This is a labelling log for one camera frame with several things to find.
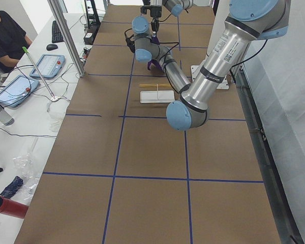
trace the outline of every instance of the black cable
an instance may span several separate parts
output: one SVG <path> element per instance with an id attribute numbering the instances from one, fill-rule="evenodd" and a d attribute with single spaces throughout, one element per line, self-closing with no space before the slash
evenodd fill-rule
<path id="1" fill-rule="evenodd" d="M 172 14 L 169 14 L 168 17 L 164 20 L 159 20 L 159 22 L 165 22 Z"/>
<path id="2" fill-rule="evenodd" d="M 35 96 L 39 96 L 39 97 L 45 97 L 47 100 L 49 100 L 50 102 L 52 101 L 48 96 L 46 95 L 41 95 L 41 94 L 35 94 L 35 93 L 32 93 L 33 95 Z"/>
<path id="3" fill-rule="evenodd" d="M 170 49 L 168 49 L 168 51 L 159 59 L 159 60 L 161 60 L 163 57 L 166 57 L 166 55 L 174 48 L 174 47 L 176 47 L 178 44 L 179 44 L 179 42 L 174 42 L 174 43 L 176 43 L 174 46 L 172 46 Z"/>
<path id="4" fill-rule="evenodd" d="M 6 93 L 8 93 L 9 95 L 15 97 L 15 98 L 12 98 L 12 99 L 5 100 L 5 101 L 0 102 L 0 106 L 2 106 L 1 103 L 6 103 L 6 102 L 9 102 L 9 101 L 14 101 L 14 100 L 16 100 L 16 101 L 13 102 L 12 104 L 9 104 L 9 105 L 7 105 L 7 106 L 2 106 L 3 108 L 8 107 L 8 106 L 11 106 L 11 105 L 14 105 L 14 104 L 20 102 L 21 100 L 23 100 L 26 96 L 28 96 L 28 95 L 31 93 L 31 89 L 32 89 L 31 81 L 30 81 L 29 78 L 21 71 L 21 69 L 20 69 L 19 67 L 15 67 L 13 70 L 16 70 L 16 69 L 18 69 L 18 70 L 24 75 L 24 77 L 28 80 L 28 82 L 29 82 L 29 91 L 27 91 L 27 94 L 25 94 L 24 92 L 22 92 L 22 93 L 20 93 L 20 94 L 18 94 L 18 95 L 13 95 L 13 94 L 7 92 L 5 89 L 1 89 L 1 88 L 0 88 L 0 89 L 2 90 L 2 92 L 6 92 Z"/>
<path id="5" fill-rule="evenodd" d="M 278 21 L 276 23 L 274 23 L 272 26 L 270 26 L 269 28 L 265 29 L 263 32 L 267 32 L 267 31 L 271 30 L 273 27 L 275 27 L 283 19 L 283 17 L 285 16 L 285 13 L 286 13 L 286 1 L 285 1 L 284 11 L 283 11 L 282 15 L 280 16 L 280 18 L 278 19 Z"/>
<path id="6" fill-rule="evenodd" d="M 19 136 L 19 137 L 26 137 L 26 136 L 33 136 L 33 137 L 46 137 L 46 138 L 56 138 L 56 136 L 49 136 L 49 135 L 18 135 L 18 134 L 11 134 L 10 132 L 0 128 L 0 130 L 6 132 L 7 134 L 11 136 Z"/>
<path id="7" fill-rule="evenodd" d="M 127 32 L 129 31 L 129 30 L 131 30 L 132 28 L 129 28 L 129 29 L 127 29 L 125 32 L 124 32 L 124 36 L 125 36 L 125 38 L 128 38 L 128 36 L 127 36 Z"/>
<path id="8" fill-rule="evenodd" d="M 166 74 L 166 78 L 167 78 L 167 80 L 168 80 L 168 83 L 171 85 L 171 87 L 173 88 L 173 90 L 176 91 L 176 89 L 175 89 L 175 88 L 173 87 L 173 85 L 172 85 L 172 82 L 171 82 L 170 79 L 169 79 L 169 76 L 168 76 L 168 74 L 167 74 L 166 66 L 164 67 L 164 73 Z"/>
<path id="9" fill-rule="evenodd" d="M 92 7 L 87 7 L 88 9 L 92 9 Z M 99 11 L 102 11 L 102 12 L 106 12 L 105 10 L 102 10 L 102 9 L 96 9 L 96 10 L 99 10 Z M 99 17 L 101 17 L 101 18 L 103 18 L 102 16 L 99 16 Z"/>
<path id="10" fill-rule="evenodd" d="M 295 244 L 298 244 L 298 241 L 296 241 L 296 239 L 295 239 L 292 235 L 290 235 L 289 237 L 293 240 L 293 242 L 294 242 Z"/>
<path id="11" fill-rule="evenodd" d="M 234 73 L 232 72 L 232 68 L 234 68 L 234 67 L 236 67 L 236 66 L 238 66 L 238 65 L 241 65 L 241 64 L 245 63 L 246 61 L 249 61 L 250 59 L 254 58 L 256 55 L 258 55 L 258 54 L 262 51 L 262 49 L 265 47 L 265 44 L 266 44 L 267 42 L 268 42 L 268 40 L 265 40 L 265 42 L 263 43 L 263 45 L 262 45 L 262 47 L 260 48 L 260 50 L 257 51 L 253 56 L 251 56 L 251 57 L 249 57 L 249 58 L 243 60 L 242 62 L 239 62 L 239 63 L 233 65 L 233 66 L 229 69 L 230 75 L 232 76 L 232 78 L 233 78 L 235 84 L 236 84 L 236 79 L 235 79 L 235 77 L 234 77 Z"/>
<path id="12" fill-rule="evenodd" d="M 235 67 L 235 66 L 241 65 L 241 64 L 243 64 L 244 62 L 249 61 L 250 59 L 254 58 L 256 55 L 258 55 L 258 54 L 262 51 L 262 49 L 264 48 L 264 46 L 265 46 L 265 44 L 266 44 L 267 42 L 268 42 L 268 40 L 265 40 L 265 42 L 263 43 L 263 46 L 262 46 L 262 47 L 260 48 L 260 50 L 257 51 L 257 53 L 255 53 L 253 56 L 249 57 L 248 59 L 243 60 L 242 62 L 239 62 L 239 63 L 233 65 L 232 68 Z"/>
<path id="13" fill-rule="evenodd" d="M 7 76 L 9 76 L 10 73 L 13 72 L 14 70 L 17 70 L 17 69 L 20 69 L 20 68 L 24 68 L 24 67 L 29 67 L 30 68 L 30 67 L 34 67 L 34 65 L 22 65 L 22 66 L 18 66 L 18 67 L 16 66 L 11 71 L 9 71 Z"/>
<path id="14" fill-rule="evenodd" d="M 66 90 L 65 90 L 65 92 L 63 93 L 62 97 L 63 97 L 63 96 L 64 96 L 64 95 L 67 93 L 68 88 L 69 88 L 69 84 L 70 84 L 69 82 L 67 82 L 66 80 L 64 80 L 64 79 L 63 79 L 63 75 L 65 75 L 65 72 L 64 72 L 64 73 L 61 75 L 61 79 L 62 79 L 62 80 L 65 82 L 65 83 L 67 83 L 67 87 L 66 87 Z"/>
<path id="15" fill-rule="evenodd" d="M 47 85 L 50 85 L 50 84 L 56 82 L 59 78 L 61 78 L 61 76 L 65 75 L 65 74 L 71 69 L 71 67 L 72 67 L 73 64 L 74 64 L 74 63 L 68 64 L 67 69 L 66 69 L 60 76 L 56 77 L 52 82 L 48 83 Z M 39 88 L 35 89 L 35 90 L 33 91 L 33 93 L 34 93 L 34 92 L 37 92 L 38 90 L 43 89 L 43 88 L 45 88 L 45 86 L 42 86 L 42 87 L 39 87 Z"/>
<path id="16" fill-rule="evenodd" d="M 234 80 L 234 83 L 236 84 L 236 80 L 235 80 L 235 77 L 234 77 L 234 73 L 232 72 L 232 68 L 229 69 L 229 72 L 230 72 L 230 75 L 232 76 L 232 78 Z"/>
<path id="17" fill-rule="evenodd" d="M 80 16 L 80 18 L 77 20 L 77 22 L 76 22 L 76 23 L 74 23 L 74 24 L 73 24 L 73 25 L 72 25 L 72 26 L 69 28 L 69 30 L 71 30 L 71 28 L 72 28 L 72 27 L 74 27 L 74 26 L 75 26 L 75 25 L 76 25 L 78 22 L 80 22 L 80 23 L 81 23 L 81 21 L 80 21 L 80 20 L 81 20 L 81 18 L 82 18 L 83 16 L 85 16 L 85 14 L 81 15 L 81 16 Z"/>
<path id="18" fill-rule="evenodd" d="M 177 44 L 178 45 L 178 42 L 160 42 L 160 44 Z"/>

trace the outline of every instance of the table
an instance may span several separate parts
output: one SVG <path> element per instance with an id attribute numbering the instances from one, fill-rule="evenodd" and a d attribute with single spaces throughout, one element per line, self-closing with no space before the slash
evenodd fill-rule
<path id="1" fill-rule="evenodd" d="M 139 84 L 167 79 L 125 44 L 139 13 L 108 6 L 15 243 L 280 243 L 234 85 L 187 132 L 167 124 L 167 104 L 140 104 Z M 188 77 L 213 21 L 193 7 L 161 23 Z"/>
<path id="2" fill-rule="evenodd" d="M 80 22 L 81 16 L 81 14 L 65 14 L 67 24 L 69 28 L 71 28 L 70 32 L 74 39 L 79 54 L 82 53 L 84 47 L 90 48 L 90 46 L 86 46 L 83 42 L 83 36 L 85 35 L 85 32 L 84 27 Z M 71 99 L 73 92 L 76 88 L 79 76 L 77 75 L 76 68 L 70 65 L 72 63 L 72 59 L 64 42 L 57 43 L 58 49 L 56 50 L 46 50 L 47 44 L 51 43 L 52 21 L 53 17 L 48 20 L 47 24 L 38 34 L 38 36 L 33 41 L 32 45 L 28 50 L 34 60 L 38 60 L 43 53 L 63 54 L 66 57 L 66 63 L 58 75 L 61 75 L 63 72 L 66 72 L 65 75 L 63 75 L 63 79 L 66 80 L 68 83 L 59 78 L 54 83 L 52 83 L 50 87 L 57 96 L 62 95 L 68 87 L 65 96 L 68 99 Z M 24 55 L 19 61 L 18 67 L 29 64 L 31 63 L 28 57 Z M 21 68 L 21 70 L 26 75 L 28 75 L 32 69 Z M 13 71 L 8 76 L 4 85 L 7 85 L 19 74 L 20 72 L 18 70 Z M 48 90 L 44 87 L 43 82 L 41 81 L 40 83 L 40 89 L 38 89 L 35 94 L 50 97 L 50 94 Z M 55 137 L 60 127 L 59 122 L 62 122 L 66 108 L 69 105 L 69 102 L 67 102 L 66 100 L 59 100 L 51 104 L 50 113 L 48 113 L 48 99 L 43 96 L 31 95 L 24 103 L 22 103 L 17 108 L 6 108 L 7 112 L 15 119 L 15 122 L 8 127 L 5 127 L 0 124 L 0 128 L 5 129 L 12 134 L 50 135 L 53 137 L 38 137 L 38 139 L 35 139 L 35 137 L 10 136 L 6 132 L 0 130 L 0 167 L 4 168 L 4 171 L 0 173 L 0 193 L 13 180 L 15 176 L 20 175 L 20 170 L 17 170 L 14 167 L 13 158 L 27 155 L 32 145 L 35 146 L 33 152 L 31 153 L 33 158 L 34 171 L 37 172 L 38 177 L 43 171 L 43 168 L 46 164 L 47 158 L 53 147 Z M 59 117 L 59 119 L 52 119 L 54 115 Z M 54 128 L 51 128 L 52 122 L 57 123 Z M 30 199 L 24 199 L 24 196 L 27 195 L 22 192 L 17 192 L 17 194 L 12 199 L 25 204 L 29 204 Z M 13 243 L 18 234 L 22 222 L 23 220 L 21 219 L 0 214 L 0 244 Z"/>

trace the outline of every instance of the computer keyboard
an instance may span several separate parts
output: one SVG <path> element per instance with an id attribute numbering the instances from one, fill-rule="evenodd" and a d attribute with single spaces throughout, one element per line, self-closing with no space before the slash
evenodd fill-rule
<path id="1" fill-rule="evenodd" d="M 52 22 L 52 43 L 63 42 L 63 36 L 56 23 L 56 20 Z"/>

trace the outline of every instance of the green handle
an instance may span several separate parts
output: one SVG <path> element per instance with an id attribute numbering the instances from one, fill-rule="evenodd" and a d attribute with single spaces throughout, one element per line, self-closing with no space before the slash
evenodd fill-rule
<path id="1" fill-rule="evenodd" d="M 22 50 L 24 50 L 25 53 L 28 53 L 28 50 L 26 47 L 22 47 Z"/>

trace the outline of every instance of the red cylinder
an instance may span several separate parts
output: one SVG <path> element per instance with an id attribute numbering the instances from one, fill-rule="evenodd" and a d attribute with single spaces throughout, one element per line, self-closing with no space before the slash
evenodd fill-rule
<path id="1" fill-rule="evenodd" d="M 28 206 L 0 196 L 0 214 L 24 219 Z"/>

